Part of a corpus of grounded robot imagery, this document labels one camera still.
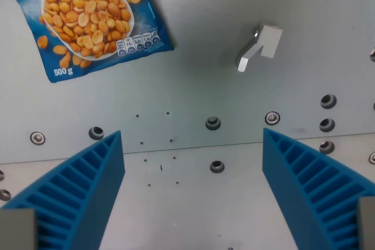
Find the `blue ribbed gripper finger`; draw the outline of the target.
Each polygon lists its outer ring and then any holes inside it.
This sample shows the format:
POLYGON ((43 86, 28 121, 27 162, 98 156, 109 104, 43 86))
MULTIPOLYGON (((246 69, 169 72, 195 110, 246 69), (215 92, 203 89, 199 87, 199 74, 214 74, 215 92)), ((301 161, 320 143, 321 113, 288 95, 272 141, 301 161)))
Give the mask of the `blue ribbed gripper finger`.
POLYGON ((38 249, 98 249, 124 174, 116 131, 35 180, 3 208, 36 213, 38 249))
POLYGON ((262 170, 298 249, 358 249, 359 198, 374 182, 281 133, 263 130, 262 170))

